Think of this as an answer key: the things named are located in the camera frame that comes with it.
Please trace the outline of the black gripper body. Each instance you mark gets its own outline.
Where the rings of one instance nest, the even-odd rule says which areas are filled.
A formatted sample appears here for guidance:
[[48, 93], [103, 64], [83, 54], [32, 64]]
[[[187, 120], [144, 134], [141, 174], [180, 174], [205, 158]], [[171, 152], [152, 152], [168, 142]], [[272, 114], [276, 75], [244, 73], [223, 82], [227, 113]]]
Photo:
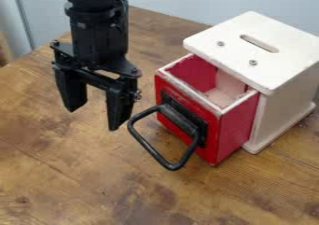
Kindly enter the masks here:
[[65, 3], [72, 42], [54, 41], [54, 77], [60, 92], [83, 91], [84, 84], [136, 92], [140, 69], [128, 52], [127, 0], [71, 0]]

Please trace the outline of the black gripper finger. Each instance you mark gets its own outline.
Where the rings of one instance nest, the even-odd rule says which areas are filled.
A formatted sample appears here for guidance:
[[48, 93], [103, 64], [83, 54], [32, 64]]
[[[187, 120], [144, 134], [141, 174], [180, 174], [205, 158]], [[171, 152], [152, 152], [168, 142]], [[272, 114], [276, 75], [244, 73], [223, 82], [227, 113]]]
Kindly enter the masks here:
[[105, 93], [108, 130], [116, 131], [131, 118], [136, 94], [139, 91], [135, 78], [120, 77]]
[[56, 86], [69, 112], [77, 110], [87, 103], [87, 86], [80, 76], [63, 68], [53, 67]]

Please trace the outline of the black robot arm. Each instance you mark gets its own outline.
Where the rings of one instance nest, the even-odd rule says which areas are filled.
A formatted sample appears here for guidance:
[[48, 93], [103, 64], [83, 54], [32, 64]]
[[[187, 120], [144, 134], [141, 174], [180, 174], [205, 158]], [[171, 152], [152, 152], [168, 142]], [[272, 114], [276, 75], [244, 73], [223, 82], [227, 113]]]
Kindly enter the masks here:
[[87, 103], [87, 87], [105, 92], [108, 129], [129, 120], [140, 97], [140, 69], [125, 59], [128, 52], [128, 1], [67, 0], [69, 43], [49, 43], [52, 69], [65, 109]]

